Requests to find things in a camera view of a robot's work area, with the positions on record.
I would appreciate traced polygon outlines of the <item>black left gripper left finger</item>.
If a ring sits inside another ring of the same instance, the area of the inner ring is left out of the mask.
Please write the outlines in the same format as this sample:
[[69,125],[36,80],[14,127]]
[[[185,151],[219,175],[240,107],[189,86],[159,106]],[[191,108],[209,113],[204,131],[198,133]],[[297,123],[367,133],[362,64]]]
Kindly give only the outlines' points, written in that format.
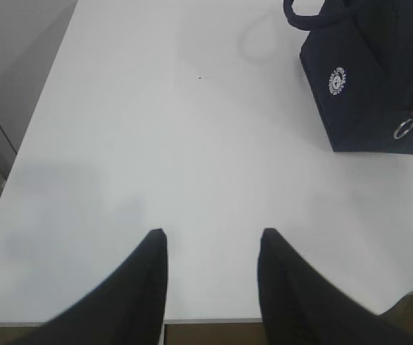
[[158,344],[167,297],[167,237],[151,230],[98,287],[15,344]]

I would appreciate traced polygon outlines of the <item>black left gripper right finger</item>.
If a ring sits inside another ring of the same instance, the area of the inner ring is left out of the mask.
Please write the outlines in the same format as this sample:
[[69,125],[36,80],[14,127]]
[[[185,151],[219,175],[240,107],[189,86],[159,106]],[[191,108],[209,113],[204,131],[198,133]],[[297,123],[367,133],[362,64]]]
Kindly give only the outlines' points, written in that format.
[[269,344],[413,344],[326,280],[276,229],[261,236],[259,306]]

